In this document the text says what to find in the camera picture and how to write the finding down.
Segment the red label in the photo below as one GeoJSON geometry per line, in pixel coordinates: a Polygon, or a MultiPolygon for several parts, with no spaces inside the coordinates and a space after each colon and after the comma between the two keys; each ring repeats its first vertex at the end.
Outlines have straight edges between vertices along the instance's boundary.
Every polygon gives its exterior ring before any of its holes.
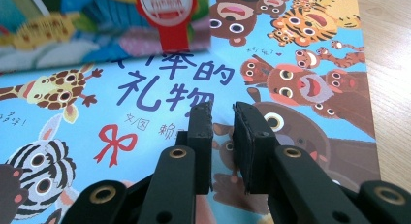
{"type": "Polygon", "coordinates": [[[137,0],[137,10],[160,33],[163,51],[189,49],[187,26],[196,0],[137,0]]]}

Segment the cartoon zebra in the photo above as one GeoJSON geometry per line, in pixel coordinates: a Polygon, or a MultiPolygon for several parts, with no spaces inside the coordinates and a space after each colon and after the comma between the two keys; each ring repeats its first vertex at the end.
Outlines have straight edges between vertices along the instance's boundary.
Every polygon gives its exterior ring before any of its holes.
{"type": "Polygon", "coordinates": [[[28,191],[26,201],[18,207],[17,220],[42,213],[75,179],[76,164],[68,157],[69,148],[53,138],[61,119],[62,114],[52,117],[37,141],[19,148],[6,162],[23,170],[21,188],[28,191]]]}

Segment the red bow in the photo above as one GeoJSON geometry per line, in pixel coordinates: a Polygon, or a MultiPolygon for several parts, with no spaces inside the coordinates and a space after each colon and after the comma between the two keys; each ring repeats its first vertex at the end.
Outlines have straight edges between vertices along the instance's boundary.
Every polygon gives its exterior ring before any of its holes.
{"type": "Polygon", "coordinates": [[[117,132],[118,132],[118,126],[116,124],[106,125],[100,131],[99,133],[100,139],[103,142],[108,143],[108,145],[106,145],[106,147],[104,147],[102,151],[94,157],[94,159],[97,159],[97,163],[100,163],[100,161],[103,159],[104,155],[106,154],[107,150],[109,150],[113,146],[114,150],[111,155],[109,167],[111,167],[114,164],[117,165],[118,149],[120,148],[123,151],[131,151],[136,146],[137,138],[138,138],[136,134],[124,135],[123,137],[120,137],[119,139],[117,139],[117,132]],[[108,132],[109,130],[111,130],[111,139],[109,139],[106,135],[106,132],[108,132]],[[125,146],[121,142],[127,139],[131,139],[131,142],[127,146],[125,146]]]}

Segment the wooden table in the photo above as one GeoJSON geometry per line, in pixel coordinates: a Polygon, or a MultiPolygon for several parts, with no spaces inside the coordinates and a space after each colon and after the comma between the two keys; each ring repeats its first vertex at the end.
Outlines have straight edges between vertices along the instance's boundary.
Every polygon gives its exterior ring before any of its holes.
{"type": "Polygon", "coordinates": [[[411,0],[358,0],[383,180],[411,192],[411,0]]]}

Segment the book cover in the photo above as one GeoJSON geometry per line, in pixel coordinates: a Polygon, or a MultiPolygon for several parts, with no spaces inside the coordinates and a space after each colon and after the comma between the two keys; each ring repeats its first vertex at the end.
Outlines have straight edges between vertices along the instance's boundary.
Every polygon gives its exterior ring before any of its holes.
{"type": "Polygon", "coordinates": [[[0,76],[2,223],[58,221],[92,183],[152,174],[210,100],[214,190],[198,223],[272,223],[233,163],[236,101],[336,183],[380,178],[357,0],[209,0],[209,14],[210,50],[0,76]]]}

